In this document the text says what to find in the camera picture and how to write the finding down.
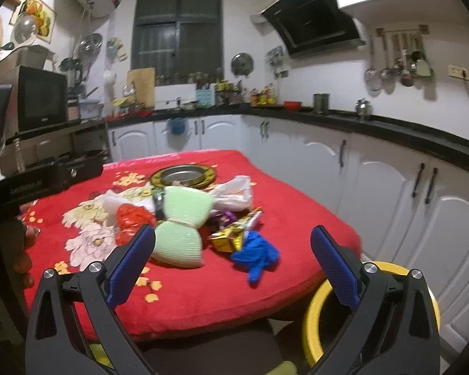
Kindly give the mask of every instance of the black range hood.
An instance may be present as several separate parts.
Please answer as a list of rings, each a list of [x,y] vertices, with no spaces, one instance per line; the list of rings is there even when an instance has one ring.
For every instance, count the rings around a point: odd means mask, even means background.
[[[353,18],[339,10],[336,0],[278,0],[262,15],[292,57],[365,45]]]

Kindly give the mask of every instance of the blue gripper pad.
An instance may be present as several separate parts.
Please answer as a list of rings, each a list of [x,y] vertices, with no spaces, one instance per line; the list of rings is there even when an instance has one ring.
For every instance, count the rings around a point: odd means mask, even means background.
[[[124,251],[124,255],[107,279],[108,296],[106,301],[112,309],[124,304],[129,298],[136,280],[154,250],[154,242],[154,229],[145,224],[134,235],[129,244],[117,247],[109,256],[111,258],[113,253],[119,253],[122,249]]]
[[[311,232],[311,249],[325,272],[340,304],[355,312],[360,303],[358,279],[336,247],[339,247],[321,225]]]

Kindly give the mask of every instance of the red plastic bag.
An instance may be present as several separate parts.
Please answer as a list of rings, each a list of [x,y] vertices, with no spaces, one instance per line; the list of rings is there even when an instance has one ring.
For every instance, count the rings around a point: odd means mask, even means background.
[[[156,218],[144,207],[124,203],[116,211],[116,224],[120,231],[115,234],[116,245],[126,245],[143,224],[156,226]]]

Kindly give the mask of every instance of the table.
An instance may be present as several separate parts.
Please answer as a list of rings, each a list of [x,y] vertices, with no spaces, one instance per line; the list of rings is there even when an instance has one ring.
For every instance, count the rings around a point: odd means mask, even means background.
[[[35,246],[29,250],[35,282],[38,284],[43,271],[51,267],[64,273],[78,271],[68,264],[70,251],[65,249],[65,243],[77,237],[80,229],[66,228],[61,222],[64,213],[81,201],[91,204],[96,196],[110,188],[121,191],[143,186],[156,170],[183,163],[213,166],[218,174],[216,183],[229,181],[235,175],[251,177],[254,206],[264,210],[258,231],[280,251],[280,261],[264,271],[256,287],[249,286],[248,274],[235,267],[229,256],[210,248],[203,251],[201,268],[146,264],[147,272],[141,276],[151,286],[136,285],[127,303],[116,309],[135,341],[233,327],[266,317],[312,292],[324,280],[310,249],[310,233],[318,224],[323,224],[339,245],[350,247],[360,255],[358,235],[326,208],[266,175],[238,151],[205,150],[107,164],[100,177],[39,200],[24,215],[28,224],[42,229]],[[29,308],[35,292],[36,286],[25,291]],[[95,339],[83,305],[78,305],[77,310],[87,337]]]

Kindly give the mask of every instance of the fruit painting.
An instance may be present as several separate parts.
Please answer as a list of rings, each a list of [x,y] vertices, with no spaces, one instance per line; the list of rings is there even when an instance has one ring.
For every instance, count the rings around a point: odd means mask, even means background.
[[[50,43],[54,30],[55,12],[42,0],[20,0],[10,18],[9,24],[14,25],[18,16],[27,12],[34,15],[38,22],[38,38]]]

